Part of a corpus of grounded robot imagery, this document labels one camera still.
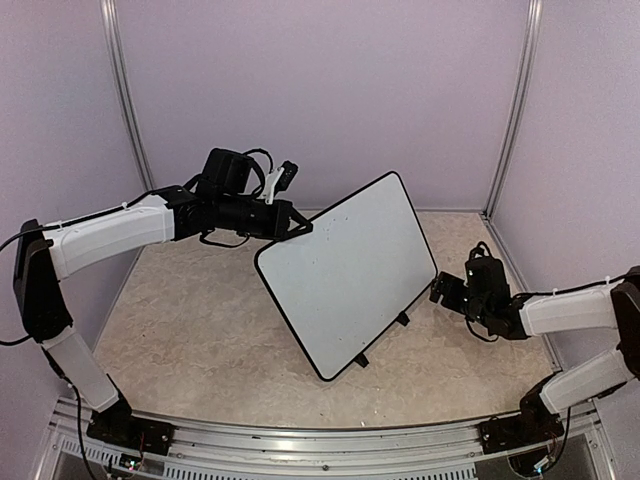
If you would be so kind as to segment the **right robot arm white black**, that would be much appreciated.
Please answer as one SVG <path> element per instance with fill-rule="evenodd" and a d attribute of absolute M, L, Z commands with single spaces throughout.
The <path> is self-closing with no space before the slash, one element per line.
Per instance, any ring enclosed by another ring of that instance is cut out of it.
<path fill-rule="evenodd" d="M 519 341 L 549 333 L 608 328 L 618 343 L 580 365 L 534 386 L 520 401 L 511 433 L 523 444 L 535 442 L 560 413 L 639 377 L 639 268 L 613 279 L 551 292 L 513 295 L 503 263 L 478 256 L 465 264 L 466 277 L 440 273 L 431 302 L 477 323 L 493 338 Z"/>

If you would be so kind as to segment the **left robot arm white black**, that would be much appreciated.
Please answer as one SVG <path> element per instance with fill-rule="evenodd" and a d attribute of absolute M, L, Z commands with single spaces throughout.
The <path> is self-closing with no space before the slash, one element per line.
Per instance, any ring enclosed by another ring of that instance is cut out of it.
<path fill-rule="evenodd" d="M 92 425 L 121 445 L 133 443 L 140 424 L 115 383 L 76 332 L 60 282 L 76 272 L 148 245 L 195 237 L 210 246 L 217 230 L 250 239 L 286 241 L 313 229 L 279 198 L 298 173 L 286 160 L 263 170 L 261 148 L 214 148 L 201 173 L 183 185 L 150 190 L 111 209 L 66 221 L 24 223 L 2 243 L 17 246 L 13 289 L 24 338 L 41 346 L 62 379 L 92 409 Z"/>

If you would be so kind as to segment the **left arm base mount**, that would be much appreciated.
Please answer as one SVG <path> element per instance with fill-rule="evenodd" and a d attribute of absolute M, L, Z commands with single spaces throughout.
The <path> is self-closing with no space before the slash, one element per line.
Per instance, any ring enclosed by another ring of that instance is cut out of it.
<path fill-rule="evenodd" d="M 134 415 L 122 396 L 106 410 L 93 411 L 87 428 L 92 439 L 161 456 L 168 455 L 174 433 L 175 426 L 171 423 Z"/>

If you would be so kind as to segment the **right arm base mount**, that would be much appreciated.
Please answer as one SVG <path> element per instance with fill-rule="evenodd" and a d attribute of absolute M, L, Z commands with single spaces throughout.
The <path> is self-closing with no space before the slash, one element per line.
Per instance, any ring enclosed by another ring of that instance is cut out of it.
<path fill-rule="evenodd" d="M 520 400 L 511 416 L 491 417 L 478 425 L 482 451 L 493 454 L 550 441 L 565 434 L 558 413 L 551 413 L 541 399 L 543 384 L 536 384 Z"/>

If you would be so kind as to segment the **white whiteboard black frame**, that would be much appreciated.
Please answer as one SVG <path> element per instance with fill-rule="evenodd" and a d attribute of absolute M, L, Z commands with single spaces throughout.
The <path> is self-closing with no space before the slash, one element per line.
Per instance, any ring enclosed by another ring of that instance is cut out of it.
<path fill-rule="evenodd" d="M 255 269 L 316 375 L 335 380 L 438 274 L 400 175 L 389 171 L 311 219 L 312 231 L 272 242 Z"/>

